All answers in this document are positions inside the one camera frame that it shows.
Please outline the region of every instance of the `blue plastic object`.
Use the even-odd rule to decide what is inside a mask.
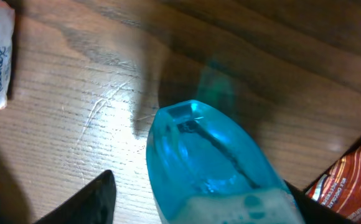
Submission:
[[[268,220],[266,212],[283,203],[290,209],[282,211],[282,216],[290,212],[286,216],[298,221],[285,223],[300,223],[297,209],[285,197],[292,198],[289,189],[252,138],[209,105],[190,100],[160,109],[146,150],[151,186],[164,223],[204,224],[202,220],[214,219],[225,224],[231,223],[229,217]],[[274,195],[279,195],[277,204]],[[213,212],[218,207],[223,207],[222,213],[232,208],[232,214],[224,212],[228,218],[219,217],[221,212]],[[198,217],[196,210],[205,218]]]

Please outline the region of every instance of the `blue plastic bottle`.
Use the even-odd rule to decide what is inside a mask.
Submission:
[[[303,223],[252,138],[199,101],[157,112],[147,164],[163,223]]]

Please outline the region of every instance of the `wooden surface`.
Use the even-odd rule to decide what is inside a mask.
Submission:
[[[231,116],[299,188],[361,135],[361,0],[24,0],[0,111],[0,220],[30,223],[105,169],[116,223],[159,223],[160,106]]]

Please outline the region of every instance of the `wood grain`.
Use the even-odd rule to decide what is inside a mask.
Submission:
[[[156,110],[182,100],[231,116],[299,188],[361,135],[361,1],[9,3],[17,60],[0,183],[21,189],[14,222],[111,169],[115,222],[159,223],[146,136]]]

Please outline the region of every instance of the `red snack package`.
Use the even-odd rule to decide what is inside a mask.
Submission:
[[[337,161],[306,195],[344,217],[361,223],[361,146]]]

